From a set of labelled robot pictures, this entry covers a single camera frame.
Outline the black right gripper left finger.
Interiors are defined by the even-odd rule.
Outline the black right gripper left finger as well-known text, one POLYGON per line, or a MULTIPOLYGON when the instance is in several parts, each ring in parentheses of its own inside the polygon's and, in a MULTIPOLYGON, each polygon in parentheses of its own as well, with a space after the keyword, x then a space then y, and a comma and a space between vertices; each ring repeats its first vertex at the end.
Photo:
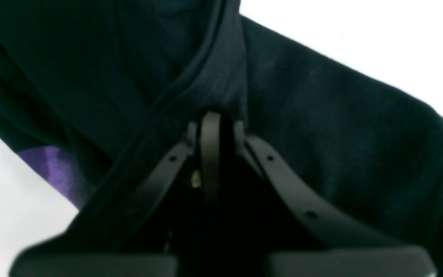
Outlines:
POLYGON ((207 112, 198 124, 190 122, 187 129, 190 155, 195 159, 190 186, 203 191, 206 203, 220 201, 221 127, 221 115, 207 112))

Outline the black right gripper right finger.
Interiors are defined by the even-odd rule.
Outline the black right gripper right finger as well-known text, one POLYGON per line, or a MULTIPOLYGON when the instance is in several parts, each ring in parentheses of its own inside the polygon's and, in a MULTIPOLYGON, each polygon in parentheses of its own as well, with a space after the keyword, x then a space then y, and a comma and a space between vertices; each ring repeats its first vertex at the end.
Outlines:
POLYGON ((235 121, 233 124, 235 154, 241 159, 245 159, 245 128, 242 121, 235 121))

